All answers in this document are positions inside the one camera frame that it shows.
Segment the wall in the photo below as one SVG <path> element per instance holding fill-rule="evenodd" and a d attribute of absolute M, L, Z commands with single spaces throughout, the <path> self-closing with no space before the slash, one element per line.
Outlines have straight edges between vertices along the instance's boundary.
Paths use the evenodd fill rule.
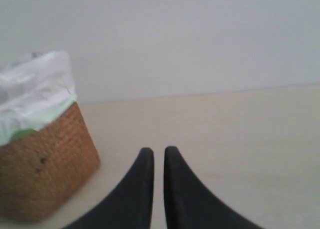
<path fill-rule="evenodd" d="M 81 102 L 320 82 L 319 0 L 0 0 L 0 64 L 65 49 Z"/>

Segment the plastic bag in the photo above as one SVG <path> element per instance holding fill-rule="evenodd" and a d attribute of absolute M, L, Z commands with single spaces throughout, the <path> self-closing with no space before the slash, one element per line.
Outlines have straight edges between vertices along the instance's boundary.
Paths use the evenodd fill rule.
<path fill-rule="evenodd" d="M 39 131 L 77 100 L 65 51 L 32 53 L 0 69 L 0 146 Z"/>

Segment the wicker basket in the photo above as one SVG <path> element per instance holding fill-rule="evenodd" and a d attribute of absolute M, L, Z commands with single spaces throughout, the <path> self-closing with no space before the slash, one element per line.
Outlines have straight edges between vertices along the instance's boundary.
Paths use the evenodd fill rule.
<path fill-rule="evenodd" d="M 77 103 L 46 128 L 0 147 L 0 215 L 45 219 L 100 164 Z"/>

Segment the floor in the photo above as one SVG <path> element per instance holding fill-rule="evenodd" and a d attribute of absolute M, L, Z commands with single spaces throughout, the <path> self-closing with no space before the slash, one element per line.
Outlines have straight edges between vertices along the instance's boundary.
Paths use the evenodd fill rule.
<path fill-rule="evenodd" d="M 266 229 L 320 228 L 320 85 L 86 104 L 81 110 L 100 170 L 55 215 L 58 229 L 105 197 L 141 147 L 155 156 L 152 229 L 164 229 L 164 149 L 178 146 L 194 172 L 233 209 Z"/>

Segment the white wall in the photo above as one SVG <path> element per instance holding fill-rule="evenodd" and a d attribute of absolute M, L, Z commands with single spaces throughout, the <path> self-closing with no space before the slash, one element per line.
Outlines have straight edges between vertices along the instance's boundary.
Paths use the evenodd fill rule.
<path fill-rule="evenodd" d="M 81 102 L 320 82 L 320 0 L 0 0 L 0 64 L 65 49 Z"/>

